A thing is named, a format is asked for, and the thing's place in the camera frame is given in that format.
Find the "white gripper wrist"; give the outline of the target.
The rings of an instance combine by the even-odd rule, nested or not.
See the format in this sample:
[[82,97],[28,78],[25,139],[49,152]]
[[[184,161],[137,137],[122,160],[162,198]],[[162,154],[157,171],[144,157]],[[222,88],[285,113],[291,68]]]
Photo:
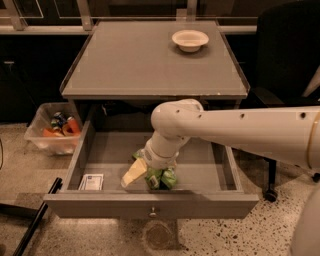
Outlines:
[[166,169],[175,164],[180,149],[187,144],[189,137],[166,138],[155,131],[146,142],[143,158],[137,158],[121,179],[121,186],[126,188],[147,171],[147,166],[153,169]]

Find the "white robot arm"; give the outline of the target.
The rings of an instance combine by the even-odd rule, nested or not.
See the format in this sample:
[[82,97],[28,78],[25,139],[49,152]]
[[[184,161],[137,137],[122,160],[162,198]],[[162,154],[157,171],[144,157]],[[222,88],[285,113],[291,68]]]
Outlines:
[[[318,106],[206,111],[194,99],[166,102],[151,114],[152,137],[134,170],[170,169],[192,138],[218,143],[305,170],[320,168]],[[255,249],[237,256],[320,256],[320,189],[310,194],[287,254]]]

